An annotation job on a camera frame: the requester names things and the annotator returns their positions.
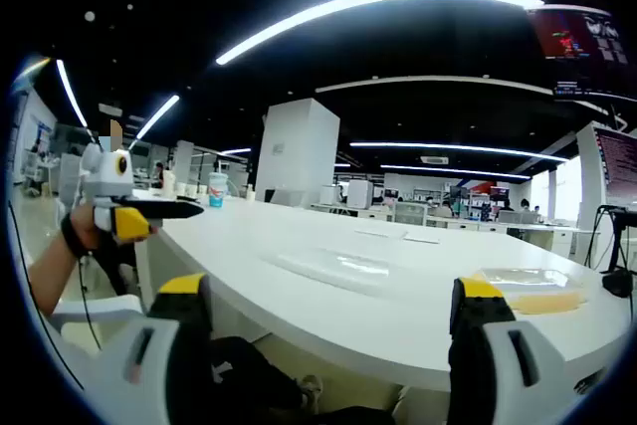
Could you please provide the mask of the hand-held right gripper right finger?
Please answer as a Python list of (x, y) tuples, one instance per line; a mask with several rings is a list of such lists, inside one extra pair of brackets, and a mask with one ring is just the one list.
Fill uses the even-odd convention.
[(567, 408), (563, 356), (491, 284), (454, 281), (450, 334), (449, 424), (546, 424)]

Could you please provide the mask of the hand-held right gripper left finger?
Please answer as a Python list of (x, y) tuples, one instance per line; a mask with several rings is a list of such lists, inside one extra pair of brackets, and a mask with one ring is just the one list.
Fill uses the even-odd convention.
[(105, 424), (203, 424), (212, 417), (206, 274), (161, 286), (91, 361), (87, 401)]

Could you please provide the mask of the person's left hand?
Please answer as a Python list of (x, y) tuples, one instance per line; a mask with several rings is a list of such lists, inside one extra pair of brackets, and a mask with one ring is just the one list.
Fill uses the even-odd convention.
[(62, 221), (61, 231), (76, 259), (96, 250), (104, 232), (95, 223), (95, 206), (92, 203), (84, 203), (68, 213)]

